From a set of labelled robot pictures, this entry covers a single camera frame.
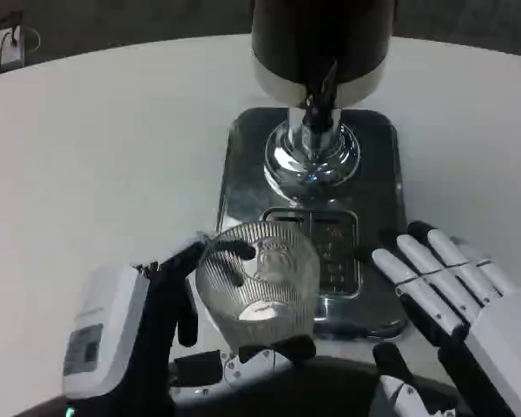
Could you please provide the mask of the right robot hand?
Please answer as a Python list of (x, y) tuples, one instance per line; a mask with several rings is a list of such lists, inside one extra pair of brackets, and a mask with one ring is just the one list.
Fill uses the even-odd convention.
[(492, 258), (421, 221), (356, 257), (392, 284), (474, 415), (521, 416), (521, 287)]

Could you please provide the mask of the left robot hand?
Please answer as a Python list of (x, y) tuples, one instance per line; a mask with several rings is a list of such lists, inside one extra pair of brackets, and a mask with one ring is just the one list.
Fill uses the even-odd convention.
[(193, 238), (163, 261), (97, 269), (82, 303), (63, 362), (68, 416), (173, 416), (212, 407), (315, 356), (313, 340), (297, 335), (272, 344), (170, 358), (174, 343), (191, 347), (198, 314), (188, 276), (211, 248)]

